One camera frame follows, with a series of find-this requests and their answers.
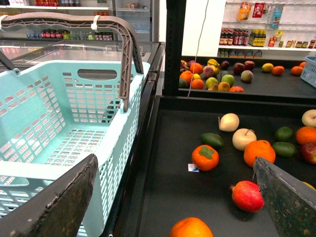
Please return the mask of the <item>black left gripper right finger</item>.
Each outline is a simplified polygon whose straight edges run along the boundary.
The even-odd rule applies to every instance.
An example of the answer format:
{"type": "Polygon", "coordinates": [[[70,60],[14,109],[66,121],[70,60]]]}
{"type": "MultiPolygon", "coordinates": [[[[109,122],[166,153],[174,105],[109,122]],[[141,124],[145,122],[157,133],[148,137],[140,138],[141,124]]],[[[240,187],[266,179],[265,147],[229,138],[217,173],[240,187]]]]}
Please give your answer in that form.
{"type": "Polygon", "coordinates": [[[257,158],[253,170],[279,236],[314,237],[316,191],[265,158],[257,158]]]}

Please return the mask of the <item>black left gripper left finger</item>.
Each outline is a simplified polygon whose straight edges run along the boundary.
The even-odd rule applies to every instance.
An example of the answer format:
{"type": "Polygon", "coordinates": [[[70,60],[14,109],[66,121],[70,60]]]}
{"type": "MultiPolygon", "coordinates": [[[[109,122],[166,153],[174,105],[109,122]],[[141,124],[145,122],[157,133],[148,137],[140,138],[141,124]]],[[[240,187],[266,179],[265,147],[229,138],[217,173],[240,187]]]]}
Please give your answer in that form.
{"type": "Polygon", "coordinates": [[[90,154],[0,220],[2,237],[75,237],[90,203],[98,169],[90,154]]]}

